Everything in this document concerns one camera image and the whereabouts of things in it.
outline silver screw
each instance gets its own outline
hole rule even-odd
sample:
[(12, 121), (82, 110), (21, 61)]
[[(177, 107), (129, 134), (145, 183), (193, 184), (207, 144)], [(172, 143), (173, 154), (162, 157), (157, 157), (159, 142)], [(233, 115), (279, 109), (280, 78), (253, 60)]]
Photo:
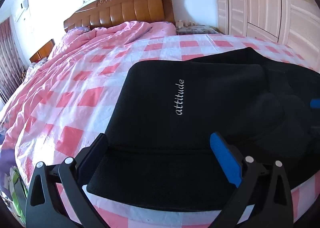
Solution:
[(254, 159), (251, 156), (246, 156), (245, 161), (248, 163), (252, 163), (252, 162), (254, 162)]
[(37, 164), (36, 164), (36, 167), (37, 168), (41, 168), (43, 166), (43, 162), (42, 161), (40, 161), (40, 162), (38, 162)]
[(68, 157), (68, 158), (66, 158), (65, 160), (64, 160), (64, 163), (65, 164), (70, 164), (70, 163), (72, 163), (73, 162), (73, 158), (71, 158), (71, 157)]
[(276, 166), (277, 167), (282, 167), (282, 162), (281, 161), (276, 161)]

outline black fabric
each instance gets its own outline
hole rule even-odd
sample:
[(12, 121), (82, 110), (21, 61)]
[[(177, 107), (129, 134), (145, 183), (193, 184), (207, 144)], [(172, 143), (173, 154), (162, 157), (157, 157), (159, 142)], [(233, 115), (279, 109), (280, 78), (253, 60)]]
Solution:
[[(318, 73), (251, 48), (136, 63), (106, 130), (109, 149), (87, 190), (151, 209), (221, 209), (235, 186), (210, 149), (215, 131), (244, 156), (281, 160), (294, 188), (320, 169), (320, 118), (309, 106), (319, 87)], [(175, 108), (181, 101), (183, 108)]]

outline wooden nightstand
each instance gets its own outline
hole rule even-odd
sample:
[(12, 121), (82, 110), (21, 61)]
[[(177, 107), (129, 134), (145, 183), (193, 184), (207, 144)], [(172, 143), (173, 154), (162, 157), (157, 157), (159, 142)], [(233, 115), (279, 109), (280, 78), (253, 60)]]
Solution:
[(51, 39), (30, 58), (31, 63), (38, 62), (43, 58), (48, 57), (53, 49), (53, 46), (54, 40)]
[(177, 27), (177, 35), (189, 34), (220, 34), (217, 29), (209, 25), (191, 25), (184, 26), (181, 29)]

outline bed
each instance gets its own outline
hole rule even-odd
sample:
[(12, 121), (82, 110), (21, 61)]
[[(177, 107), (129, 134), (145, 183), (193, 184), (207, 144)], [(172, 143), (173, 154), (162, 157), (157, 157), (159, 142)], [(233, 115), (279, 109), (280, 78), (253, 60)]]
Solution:
[[(97, 0), (65, 20), (66, 35), (48, 62), (1, 112), (2, 190), (10, 190), (8, 171), (15, 164), (28, 186), (37, 162), (61, 163), (104, 132), (127, 72), (138, 61), (187, 60), (252, 47), (270, 59), (312, 69), (294, 50), (278, 43), (228, 35), (177, 36), (171, 23), (171, 0)], [(69, 216), (78, 221), (63, 188), (58, 189)], [(111, 227), (208, 227), (220, 212), (154, 211), (84, 191)], [(320, 172), (292, 189), (295, 221), (319, 193)], [(247, 207), (241, 221), (252, 208)]]

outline curtain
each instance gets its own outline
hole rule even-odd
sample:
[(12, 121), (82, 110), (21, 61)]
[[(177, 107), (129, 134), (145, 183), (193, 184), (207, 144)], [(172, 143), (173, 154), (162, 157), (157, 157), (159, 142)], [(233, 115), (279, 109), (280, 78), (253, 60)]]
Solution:
[(14, 44), (10, 19), (0, 24), (0, 100), (5, 104), (21, 84), (23, 63)]

